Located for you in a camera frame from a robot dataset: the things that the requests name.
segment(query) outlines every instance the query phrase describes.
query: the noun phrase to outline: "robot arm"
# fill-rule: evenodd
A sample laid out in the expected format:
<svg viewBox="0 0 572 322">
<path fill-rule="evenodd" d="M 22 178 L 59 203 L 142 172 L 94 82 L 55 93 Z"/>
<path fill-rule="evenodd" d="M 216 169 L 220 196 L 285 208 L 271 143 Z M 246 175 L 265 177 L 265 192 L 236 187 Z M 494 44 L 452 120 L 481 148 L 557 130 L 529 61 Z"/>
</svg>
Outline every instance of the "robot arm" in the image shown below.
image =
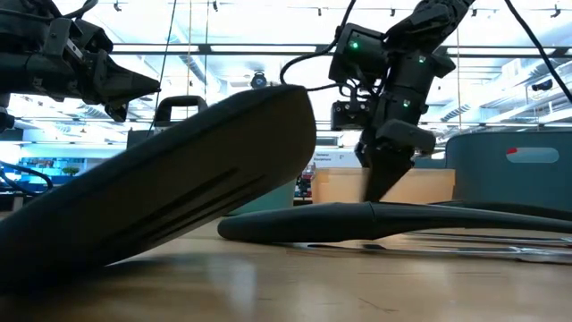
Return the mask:
<svg viewBox="0 0 572 322">
<path fill-rule="evenodd" d="M 385 34 L 347 24 L 330 79 L 360 82 L 369 95 L 332 106 L 332 129 L 363 129 L 356 155 L 369 169 L 365 201 L 379 199 L 413 166 L 416 150 L 432 153 L 435 137 L 417 127 L 434 77 L 456 66 L 437 48 L 458 27 L 474 0 L 424 0 Z"/>
<path fill-rule="evenodd" d="M 10 94 L 43 95 L 56 101 L 80 98 L 86 104 L 103 104 L 116 121 L 124 122 L 132 99 L 159 91 L 159 82 L 117 65 L 109 54 L 114 44 L 98 26 L 61 16 L 55 5 L 43 1 L 3 1 L 3 9 L 11 12 L 43 14 L 41 21 L 0 12 L 0 107 L 7 108 Z M 4 111 L 0 117 L 13 119 Z"/>
</svg>

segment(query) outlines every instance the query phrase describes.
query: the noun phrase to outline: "wooden table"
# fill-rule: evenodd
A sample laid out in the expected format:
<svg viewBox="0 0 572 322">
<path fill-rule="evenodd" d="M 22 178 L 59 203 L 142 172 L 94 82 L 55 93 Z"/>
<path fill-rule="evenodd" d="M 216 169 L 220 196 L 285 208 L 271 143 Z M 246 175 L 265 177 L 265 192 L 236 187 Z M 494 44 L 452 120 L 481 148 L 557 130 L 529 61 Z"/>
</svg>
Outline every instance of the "wooden table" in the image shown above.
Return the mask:
<svg viewBox="0 0 572 322">
<path fill-rule="evenodd" d="M 81 282 L 0 298 L 0 321 L 570 321 L 571 298 L 571 266 L 244 244 L 212 223 Z"/>
</svg>

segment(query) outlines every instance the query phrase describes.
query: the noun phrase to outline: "handle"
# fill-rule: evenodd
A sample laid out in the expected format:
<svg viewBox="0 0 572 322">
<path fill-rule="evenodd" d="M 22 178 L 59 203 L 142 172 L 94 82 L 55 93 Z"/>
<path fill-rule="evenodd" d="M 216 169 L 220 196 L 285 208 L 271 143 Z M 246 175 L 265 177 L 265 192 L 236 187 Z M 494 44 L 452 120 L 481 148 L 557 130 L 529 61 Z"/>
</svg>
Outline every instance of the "handle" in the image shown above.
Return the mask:
<svg viewBox="0 0 572 322">
<path fill-rule="evenodd" d="M 171 111 L 173 106 L 196 106 L 198 107 L 198 112 L 202 112 L 208 108 L 206 101 L 196 95 L 183 95 L 176 97 L 168 97 L 159 103 L 157 108 L 155 122 L 170 122 L 171 121 Z"/>
</svg>

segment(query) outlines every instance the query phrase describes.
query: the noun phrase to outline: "black foam object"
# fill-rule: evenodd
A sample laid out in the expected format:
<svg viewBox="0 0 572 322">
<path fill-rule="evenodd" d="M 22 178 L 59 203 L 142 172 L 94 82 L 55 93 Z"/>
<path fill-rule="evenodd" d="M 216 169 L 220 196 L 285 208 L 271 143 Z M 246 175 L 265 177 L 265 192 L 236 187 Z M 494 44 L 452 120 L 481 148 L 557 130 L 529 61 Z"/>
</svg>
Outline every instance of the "black foam object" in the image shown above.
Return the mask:
<svg viewBox="0 0 572 322">
<path fill-rule="evenodd" d="M 211 106 L 0 221 L 0 292 L 139 254 L 282 186 L 315 131 L 298 86 Z"/>
<path fill-rule="evenodd" d="M 435 205 L 332 203 L 226 218 L 218 225 L 218 233 L 243 242 L 343 242 L 436 228 L 572 233 L 572 221 Z"/>
</svg>

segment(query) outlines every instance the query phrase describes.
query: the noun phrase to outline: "ceiling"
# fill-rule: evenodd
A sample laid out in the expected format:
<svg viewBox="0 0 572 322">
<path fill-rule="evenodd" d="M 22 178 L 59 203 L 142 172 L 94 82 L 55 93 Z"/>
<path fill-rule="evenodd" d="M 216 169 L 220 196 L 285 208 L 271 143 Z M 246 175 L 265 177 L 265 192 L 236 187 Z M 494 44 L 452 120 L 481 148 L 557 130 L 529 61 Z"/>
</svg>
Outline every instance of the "ceiling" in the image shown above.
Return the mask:
<svg viewBox="0 0 572 322">
<path fill-rule="evenodd" d="M 55 0 L 63 13 L 83 2 Z M 115 43 L 112 58 L 119 65 L 159 79 L 164 64 L 159 100 L 193 94 L 213 104 L 249 89 L 254 72 L 264 72 L 269 81 L 278 83 L 280 69 L 294 54 L 312 52 L 316 45 L 332 40 L 348 2 L 228 0 L 217 1 L 215 8 L 214 1 L 176 1 L 171 49 L 167 48 L 166 58 L 164 44 L 173 1 L 100 0 L 84 19 L 105 29 Z M 416 3 L 358 0 L 349 21 L 384 31 L 409 15 Z M 555 64 L 563 80 L 572 82 L 572 64 L 566 58 L 572 57 L 572 51 L 566 52 L 572 47 L 572 2 L 513 3 L 541 42 L 555 47 L 549 53 L 558 50 L 564 57 L 555 59 Z M 555 5 L 560 13 L 552 18 Z M 548 70 L 504 2 L 477 0 L 473 9 L 458 32 L 443 44 L 458 69 L 434 81 L 427 99 L 431 108 L 422 117 L 422 127 L 434 130 L 443 141 L 459 130 L 493 127 L 495 131 L 525 131 L 536 123 L 565 125 L 562 123 L 572 117 L 572 109 L 562 99 L 561 91 L 530 90 L 529 85 L 550 78 Z M 296 64 L 289 69 L 286 80 L 307 87 L 328 84 L 330 61 L 331 57 L 325 56 Z M 312 92 L 310 97 L 318 128 L 330 135 L 326 132 L 330 108 L 341 96 L 332 89 Z M 87 106 L 74 99 L 56 103 L 47 97 L 13 94 L 9 111 L 20 118 L 18 127 L 41 132 L 45 140 L 124 142 L 129 129 L 149 127 L 156 101 L 156 96 L 150 96 L 132 102 L 130 121 L 126 123 L 110 122 L 103 107 Z M 196 112 L 195 107 L 178 108 L 173 118 L 184 119 Z"/>
</svg>

